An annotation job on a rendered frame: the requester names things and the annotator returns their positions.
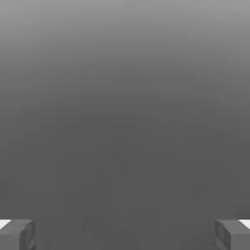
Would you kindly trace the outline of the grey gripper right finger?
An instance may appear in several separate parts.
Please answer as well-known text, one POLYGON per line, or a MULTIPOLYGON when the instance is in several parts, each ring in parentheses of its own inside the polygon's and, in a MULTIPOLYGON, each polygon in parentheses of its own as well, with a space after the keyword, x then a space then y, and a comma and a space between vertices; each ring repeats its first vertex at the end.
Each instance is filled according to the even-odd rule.
POLYGON ((214 230, 218 250, 250 250, 250 219, 216 220, 214 230))

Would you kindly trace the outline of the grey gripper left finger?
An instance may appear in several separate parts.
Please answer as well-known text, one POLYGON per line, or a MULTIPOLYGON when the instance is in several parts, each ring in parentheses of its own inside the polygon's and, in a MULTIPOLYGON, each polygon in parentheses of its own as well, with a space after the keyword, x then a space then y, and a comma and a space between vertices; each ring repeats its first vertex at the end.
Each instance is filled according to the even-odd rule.
POLYGON ((36 221, 0 219, 0 250, 36 250, 36 221))

